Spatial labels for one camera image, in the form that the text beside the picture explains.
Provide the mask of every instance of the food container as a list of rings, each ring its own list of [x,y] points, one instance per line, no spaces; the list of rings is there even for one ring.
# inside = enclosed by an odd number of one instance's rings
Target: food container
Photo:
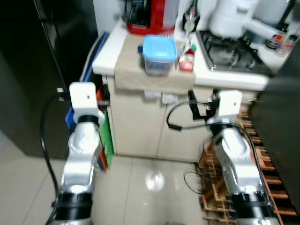
[[[145,37],[142,54],[149,75],[168,75],[178,57],[175,40],[159,35]]]

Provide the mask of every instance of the black refrigerator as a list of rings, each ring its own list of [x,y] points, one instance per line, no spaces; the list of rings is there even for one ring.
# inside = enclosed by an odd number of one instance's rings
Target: black refrigerator
[[[300,215],[300,40],[271,79],[250,118]]]
[[[57,87],[78,81],[98,37],[92,0],[0,3],[0,129],[25,154],[42,156],[39,120]],[[69,104],[55,102],[45,121],[49,156],[64,158]]]

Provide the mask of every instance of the cabinet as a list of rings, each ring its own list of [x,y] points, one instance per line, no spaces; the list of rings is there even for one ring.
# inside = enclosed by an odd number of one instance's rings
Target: cabinet
[[[165,105],[145,99],[143,91],[116,89],[114,77],[108,77],[107,83],[111,95],[109,116],[115,136],[115,153],[155,158]]]
[[[195,86],[194,93],[198,101],[207,101],[212,94],[212,87]],[[188,101],[188,97],[183,96],[179,101],[173,105],[166,107],[166,114],[164,117],[163,130],[160,140],[160,145],[157,152],[158,158],[182,160],[189,162],[198,162],[202,154],[202,145],[205,139],[210,136],[210,131],[203,127],[193,130],[174,131],[170,130],[166,124],[166,117],[169,111],[179,102]],[[200,114],[205,114],[205,107],[198,106]],[[203,124],[204,121],[193,121],[192,113],[188,105],[182,106],[175,110],[170,122],[180,124],[183,126],[191,126],[196,124]]]

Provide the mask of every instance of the white countertop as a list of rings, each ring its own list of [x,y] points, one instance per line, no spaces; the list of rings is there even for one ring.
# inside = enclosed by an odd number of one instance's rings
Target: white countertop
[[[118,21],[93,62],[93,71],[95,74],[114,76],[114,68],[127,34],[128,31],[126,30],[125,23],[122,20]],[[180,26],[176,25],[174,38],[182,40],[183,37],[184,33],[180,30]],[[265,75],[209,70],[195,34],[192,34],[192,44],[197,46],[194,64],[194,73],[196,75],[195,85],[260,91],[264,90],[268,84],[269,78]],[[274,72],[277,72],[287,57],[276,55],[273,50],[269,50],[264,45],[255,44],[254,47],[258,49],[260,58]]]

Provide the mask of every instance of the gas stove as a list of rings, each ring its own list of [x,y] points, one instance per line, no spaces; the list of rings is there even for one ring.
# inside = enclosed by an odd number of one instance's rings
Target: gas stove
[[[258,57],[257,49],[250,47],[251,42],[246,37],[220,38],[210,31],[197,31],[196,35],[210,70],[274,75]]]

